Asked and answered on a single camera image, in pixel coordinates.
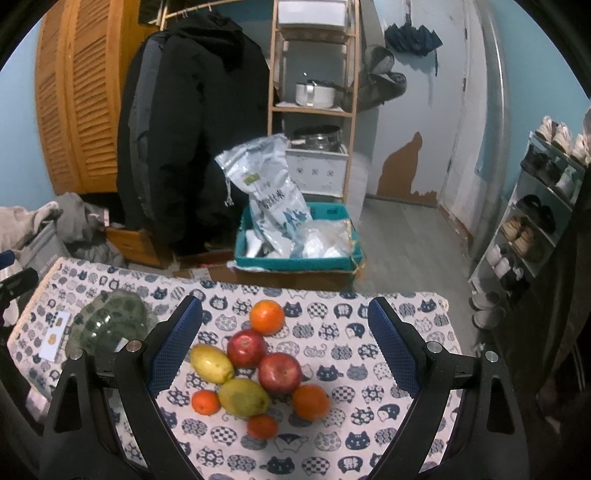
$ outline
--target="laminate floor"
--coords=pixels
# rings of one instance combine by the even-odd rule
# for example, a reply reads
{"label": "laminate floor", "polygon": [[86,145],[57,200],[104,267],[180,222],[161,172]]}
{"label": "laminate floor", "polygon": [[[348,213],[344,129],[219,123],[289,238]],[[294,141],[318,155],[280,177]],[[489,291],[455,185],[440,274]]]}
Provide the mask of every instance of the laminate floor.
{"label": "laminate floor", "polygon": [[467,247],[441,213],[430,207],[366,199],[359,241],[365,275],[355,290],[367,293],[430,291],[449,302],[449,318],[465,355],[473,355]]}

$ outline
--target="white storage box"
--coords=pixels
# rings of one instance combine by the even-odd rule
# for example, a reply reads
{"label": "white storage box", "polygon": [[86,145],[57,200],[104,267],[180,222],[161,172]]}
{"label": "white storage box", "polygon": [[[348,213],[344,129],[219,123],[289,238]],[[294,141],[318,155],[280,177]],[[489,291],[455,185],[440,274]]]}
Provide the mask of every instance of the white storage box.
{"label": "white storage box", "polygon": [[344,30],[347,0],[280,0],[278,22],[285,27],[316,25]]}
{"label": "white storage box", "polygon": [[288,148],[285,156],[291,179],[302,193],[343,197],[349,158],[344,145],[339,153]]}

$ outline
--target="wooden wardrobe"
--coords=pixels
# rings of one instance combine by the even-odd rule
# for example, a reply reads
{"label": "wooden wardrobe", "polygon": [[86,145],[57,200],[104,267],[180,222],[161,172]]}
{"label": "wooden wardrobe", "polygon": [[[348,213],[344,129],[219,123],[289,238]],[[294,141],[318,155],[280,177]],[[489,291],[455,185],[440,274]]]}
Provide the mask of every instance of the wooden wardrobe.
{"label": "wooden wardrobe", "polygon": [[[35,100],[43,154],[56,194],[116,192],[121,92],[140,44],[139,0],[59,0],[43,19]],[[145,231],[107,229],[125,258],[165,267],[170,250]]]}

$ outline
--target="black jacket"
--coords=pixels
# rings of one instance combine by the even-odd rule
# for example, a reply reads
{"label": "black jacket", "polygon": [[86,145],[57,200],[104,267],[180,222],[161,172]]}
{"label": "black jacket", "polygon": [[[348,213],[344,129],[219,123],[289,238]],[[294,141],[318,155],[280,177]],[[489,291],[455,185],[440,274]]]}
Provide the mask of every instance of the black jacket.
{"label": "black jacket", "polygon": [[[150,115],[148,165],[157,231],[172,244],[232,216],[213,158],[267,133],[269,68],[240,26],[215,14],[173,24]],[[233,189],[233,201],[246,196]]]}
{"label": "black jacket", "polygon": [[[225,205],[225,177],[213,158],[266,135],[269,70],[261,49],[237,24],[199,14],[173,24],[164,42],[157,39],[162,48],[158,69],[146,69],[155,75],[153,95],[138,95],[150,38],[134,57],[126,80],[118,190],[128,226],[147,226],[179,253],[189,253],[235,225],[247,203],[247,196],[232,186],[235,205]],[[134,117],[144,125],[130,136]],[[274,120],[278,131],[281,119],[276,115]],[[147,176],[138,175],[138,166],[140,172],[147,168]]]}

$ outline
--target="metal screw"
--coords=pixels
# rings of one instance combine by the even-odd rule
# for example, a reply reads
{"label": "metal screw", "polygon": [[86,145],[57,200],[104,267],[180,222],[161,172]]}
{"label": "metal screw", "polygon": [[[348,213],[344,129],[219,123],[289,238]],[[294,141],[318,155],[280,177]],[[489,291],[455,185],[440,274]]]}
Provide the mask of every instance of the metal screw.
{"label": "metal screw", "polygon": [[142,348],[142,342],[139,340],[131,340],[125,345],[128,352],[137,352],[140,348]]}
{"label": "metal screw", "polygon": [[70,354],[70,358],[72,360],[78,360],[79,358],[82,357],[82,354],[84,352],[82,351],[82,348],[77,348],[76,350],[74,350],[71,354]]}
{"label": "metal screw", "polygon": [[488,350],[487,353],[484,354],[484,356],[492,364],[499,361],[499,356],[495,352],[492,352],[490,350]]}
{"label": "metal screw", "polygon": [[431,353],[441,353],[443,347],[439,342],[427,342],[427,350]]}

